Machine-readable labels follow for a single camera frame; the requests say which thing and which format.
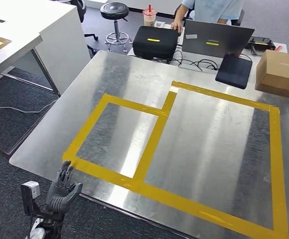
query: light blue shirt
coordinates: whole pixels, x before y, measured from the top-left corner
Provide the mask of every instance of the light blue shirt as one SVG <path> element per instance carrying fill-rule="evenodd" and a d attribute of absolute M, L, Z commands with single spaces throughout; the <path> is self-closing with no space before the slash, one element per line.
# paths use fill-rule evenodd
<path fill-rule="evenodd" d="M 243 0 L 183 0 L 182 4 L 189 9 L 194 6 L 194 20 L 216 23 L 220 18 L 238 19 Z"/>

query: laptop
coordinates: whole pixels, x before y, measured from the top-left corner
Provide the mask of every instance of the laptop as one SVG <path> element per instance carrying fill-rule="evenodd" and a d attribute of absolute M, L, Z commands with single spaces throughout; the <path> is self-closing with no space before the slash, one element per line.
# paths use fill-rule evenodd
<path fill-rule="evenodd" d="M 223 58 L 240 55 L 254 29 L 186 20 L 182 51 Z"/>

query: white cable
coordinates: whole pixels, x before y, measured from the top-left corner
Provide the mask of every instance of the white cable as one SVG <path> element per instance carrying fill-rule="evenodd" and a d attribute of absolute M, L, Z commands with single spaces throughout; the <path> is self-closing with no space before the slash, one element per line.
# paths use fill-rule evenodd
<path fill-rule="evenodd" d="M 57 100 L 55 100 L 50 104 L 48 104 L 46 106 L 44 106 L 42 107 L 41 110 L 39 111 L 22 111 L 22 110 L 20 110 L 20 109 L 16 109 L 16 108 L 13 108 L 13 107 L 8 107 L 8 106 L 4 106 L 4 107 L 0 107 L 0 109 L 12 109 L 12 110 L 15 110 L 15 111 L 20 111 L 20 112 L 22 112 L 22 113 L 34 113 L 34 114 L 36 114 L 36 113 L 40 113 L 42 112 L 43 109 L 45 109 L 45 107 L 48 107 L 48 106 L 51 106 L 52 105 L 54 102 L 56 102 Z"/>

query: plastic cup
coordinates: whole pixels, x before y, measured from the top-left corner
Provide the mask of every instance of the plastic cup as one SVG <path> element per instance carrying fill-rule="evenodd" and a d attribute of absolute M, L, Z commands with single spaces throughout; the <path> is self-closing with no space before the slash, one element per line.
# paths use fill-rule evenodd
<path fill-rule="evenodd" d="M 157 13 L 155 9 L 151 8 L 151 11 L 145 9 L 142 13 L 144 14 L 145 26 L 154 26 L 155 17 Z"/>

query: cardboard box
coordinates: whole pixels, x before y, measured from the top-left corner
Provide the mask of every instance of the cardboard box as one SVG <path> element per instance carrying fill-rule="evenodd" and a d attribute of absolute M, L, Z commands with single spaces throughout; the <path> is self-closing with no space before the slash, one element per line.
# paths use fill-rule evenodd
<path fill-rule="evenodd" d="M 289 97 L 289 54 L 266 50 L 256 67 L 256 84 Z"/>
<path fill-rule="evenodd" d="M 261 85 L 261 84 L 256 84 L 255 89 L 256 91 L 262 91 L 262 92 L 266 92 L 269 94 L 273 95 L 278 95 L 278 96 L 283 96 L 283 97 L 288 97 L 289 98 L 289 91 L 287 90 L 283 90 L 280 88 L 275 88 L 272 86 L 265 86 L 265 85 Z"/>

